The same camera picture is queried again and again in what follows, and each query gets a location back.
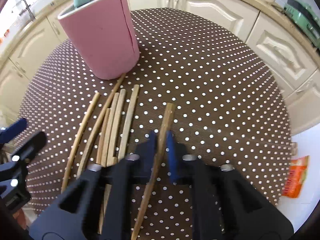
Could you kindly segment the cream kitchen cabinets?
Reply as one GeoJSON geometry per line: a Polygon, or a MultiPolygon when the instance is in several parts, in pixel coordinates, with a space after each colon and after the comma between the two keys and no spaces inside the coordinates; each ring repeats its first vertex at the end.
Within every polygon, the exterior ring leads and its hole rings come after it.
{"type": "MultiPolygon", "coordinates": [[[[258,0],[127,0],[131,10],[170,8],[212,21],[243,40],[270,68],[285,101],[291,132],[319,124],[319,53],[283,14],[258,0]]],[[[34,22],[18,22],[1,46],[1,123],[18,115],[27,84],[55,46],[67,38],[55,0],[34,22]]]]}

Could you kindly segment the kitchen faucet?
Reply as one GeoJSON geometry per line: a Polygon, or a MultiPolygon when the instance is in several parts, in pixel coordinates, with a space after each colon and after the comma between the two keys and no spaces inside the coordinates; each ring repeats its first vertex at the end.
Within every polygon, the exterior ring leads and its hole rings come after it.
{"type": "Polygon", "coordinates": [[[17,2],[16,7],[19,10],[19,17],[25,21],[34,21],[36,20],[34,13],[32,12],[30,5],[26,0],[20,0],[17,2]]]}

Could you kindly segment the orange plastic bag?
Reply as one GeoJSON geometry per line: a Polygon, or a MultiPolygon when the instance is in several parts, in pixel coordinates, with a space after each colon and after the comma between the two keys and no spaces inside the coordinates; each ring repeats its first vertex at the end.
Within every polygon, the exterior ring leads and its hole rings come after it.
{"type": "Polygon", "coordinates": [[[289,175],[282,192],[284,197],[298,198],[306,180],[309,156],[291,160],[289,175]]]}

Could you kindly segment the pink utensil holder cup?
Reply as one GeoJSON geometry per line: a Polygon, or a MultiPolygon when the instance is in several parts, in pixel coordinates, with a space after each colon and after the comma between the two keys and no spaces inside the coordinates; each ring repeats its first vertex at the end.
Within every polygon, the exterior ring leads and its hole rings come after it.
{"type": "Polygon", "coordinates": [[[79,8],[70,5],[57,19],[96,77],[115,79],[138,62],[127,0],[92,0],[79,8]]]}

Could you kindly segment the green electric grill appliance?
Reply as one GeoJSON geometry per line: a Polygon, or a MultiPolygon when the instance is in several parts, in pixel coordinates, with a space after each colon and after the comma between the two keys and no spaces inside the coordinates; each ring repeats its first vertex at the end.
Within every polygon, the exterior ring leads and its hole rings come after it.
{"type": "Polygon", "coordinates": [[[287,0],[284,14],[310,39],[319,49],[319,17],[311,6],[301,0],[287,0]]]}

